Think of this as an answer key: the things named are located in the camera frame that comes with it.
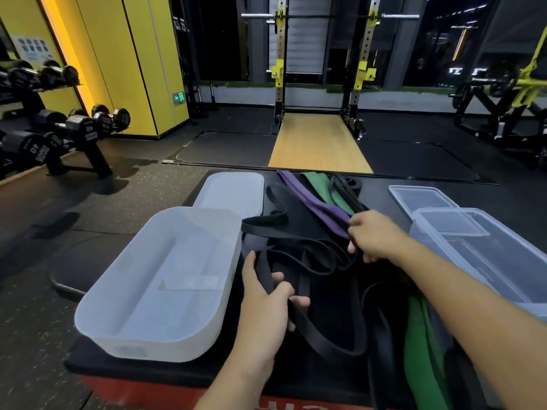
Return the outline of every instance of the hand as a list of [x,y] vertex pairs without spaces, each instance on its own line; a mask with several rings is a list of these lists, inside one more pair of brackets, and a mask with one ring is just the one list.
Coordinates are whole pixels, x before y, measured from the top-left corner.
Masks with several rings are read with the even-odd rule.
[[410,241],[410,237],[389,217],[370,210],[355,214],[350,219],[348,233],[353,238],[347,250],[355,253],[353,241],[363,250],[365,263],[378,259],[394,260],[401,246]]
[[268,295],[256,277],[255,258],[254,251],[250,252],[243,265],[243,302],[230,355],[247,375],[263,377],[266,382],[287,328],[294,330],[294,324],[289,322],[287,300],[306,308],[310,306],[310,299],[294,296],[294,288],[283,281],[282,272],[272,274],[277,288]]

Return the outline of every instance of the squat rack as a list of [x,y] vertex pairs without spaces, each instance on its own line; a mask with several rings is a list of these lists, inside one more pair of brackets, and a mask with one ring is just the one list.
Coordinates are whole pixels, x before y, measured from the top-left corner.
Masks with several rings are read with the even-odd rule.
[[[353,32],[350,62],[344,82],[344,98],[340,115],[344,123],[350,129],[355,138],[359,138],[364,130],[357,120],[357,107],[363,82],[373,81],[376,77],[376,68],[368,67],[370,45],[372,42],[374,27],[380,24],[382,19],[418,20],[419,14],[378,14],[380,0],[370,0],[368,9],[367,0],[359,1],[356,27]],[[289,19],[334,19],[334,15],[291,15],[289,14],[289,0],[277,0],[277,10],[274,13],[242,13],[242,19],[267,20],[275,24],[277,34],[276,64],[271,68],[271,77],[275,79],[276,99],[271,127],[271,134],[277,135],[283,121],[285,101],[285,58],[287,56],[287,30]]]

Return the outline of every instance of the black table surface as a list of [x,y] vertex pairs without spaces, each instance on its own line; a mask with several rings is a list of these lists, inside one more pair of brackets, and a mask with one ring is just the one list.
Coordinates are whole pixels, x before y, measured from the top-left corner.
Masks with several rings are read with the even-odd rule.
[[[191,206],[203,183],[211,174],[228,170],[212,170],[200,181],[184,202]],[[265,185],[283,184],[275,172],[256,171],[265,178]],[[462,207],[482,209],[508,227],[521,234],[541,250],[547,250],[547,237],[541,221],[540,210],[523,206],[523,202],[498,185],[477,185],[451,182],[424,182],[394,180],[386,178],[355,177],[362,182],[360,200],[369,208],[390,216],[399,226],[408,230],[411,222],[388,191],[389,185],[423,185],[440,189]],[[264,213],[273,209],[267,197]],[[306,237],[321,237],[323,233],[311,213],[297,213],[290,218],[291,231]],[[187,386],[208,387],[227,358],[234,342],[242,299],[241,263],[236,270],[230,299],[221,333],[211,349],[201,357],[184,363],[167,363],[142,360],[128,360],[108,355],[86,337],[80,337],[72,347],[65,361],[66,368],[76,374],[108,377],[125,380]],[[268,381],[265,395],[291,397],[304,400],[320,400],[370,406],[366,368],[348,370],[325,362],[297,336],[289,335],[277,354],[272,377]]]

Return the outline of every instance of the person's right hand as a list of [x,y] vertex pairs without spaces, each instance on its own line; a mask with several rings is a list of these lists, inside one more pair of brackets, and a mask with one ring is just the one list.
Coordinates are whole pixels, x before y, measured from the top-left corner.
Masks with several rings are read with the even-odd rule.
[[364,252],[365,263],[376,262],[378,259],[393,261],[397,252],[410,240],[408,234],[393,220],[376,210],[355,214],[350,219],[348,233],[352,241],[347,250],[355,253],[355,242]]

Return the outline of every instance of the clear plastic container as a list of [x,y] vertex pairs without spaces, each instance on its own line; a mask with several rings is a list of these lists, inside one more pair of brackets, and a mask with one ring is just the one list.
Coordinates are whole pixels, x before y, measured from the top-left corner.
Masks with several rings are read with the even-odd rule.
[[193,360],[221,331],[240,251],[236,213],[163,210],[80,301],[76,328],[114,357]]
[[547,321],[547,255],[488,213],[418,209],[410,236]]
[[210,175],[194,207],[232,210],[242,219],[262,214],[264,177],[259,173],[224,172]]
[[413,213],[417,209],[459,207],[435,187],[390,185],[389,192],[411,220],[414,219]]

